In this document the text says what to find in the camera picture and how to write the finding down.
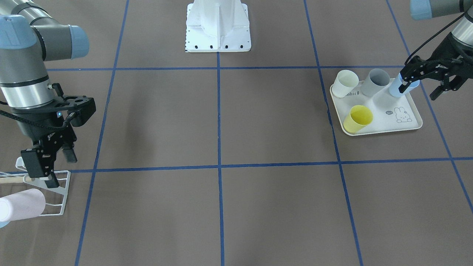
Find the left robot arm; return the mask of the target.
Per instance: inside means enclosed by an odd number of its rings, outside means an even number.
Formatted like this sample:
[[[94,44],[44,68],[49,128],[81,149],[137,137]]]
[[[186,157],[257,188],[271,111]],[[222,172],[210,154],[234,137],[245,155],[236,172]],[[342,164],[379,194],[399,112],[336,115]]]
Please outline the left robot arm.
[[[400,71],[399,93],[407,91],[413,82],[432,79],[440,85],[430,94],[436,100],[443,92],[457,91],[472,78],[473,20],[471,0],[412,0],[409,4],[414,20],[429,20],[458,14],[449,25],[454,29],[436,47],[429,59],[421,59],[413,52]]]

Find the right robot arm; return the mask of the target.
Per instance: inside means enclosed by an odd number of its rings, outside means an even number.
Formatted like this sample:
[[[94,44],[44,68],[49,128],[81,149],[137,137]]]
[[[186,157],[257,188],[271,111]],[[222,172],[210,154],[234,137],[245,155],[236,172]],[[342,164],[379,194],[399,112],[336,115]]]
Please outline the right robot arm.
[[[31,0],[1,1],[0,84],[10,112],[32,147],[21,151],[32,178],[47,188],[59,187],[54,173],[57,152],[77,162],[74,127],[83,126],[96,111],[93,98],[66,96],[53,83],[45,62],[81,58],[88,54],[88,36],[81,27],[63,25]]]

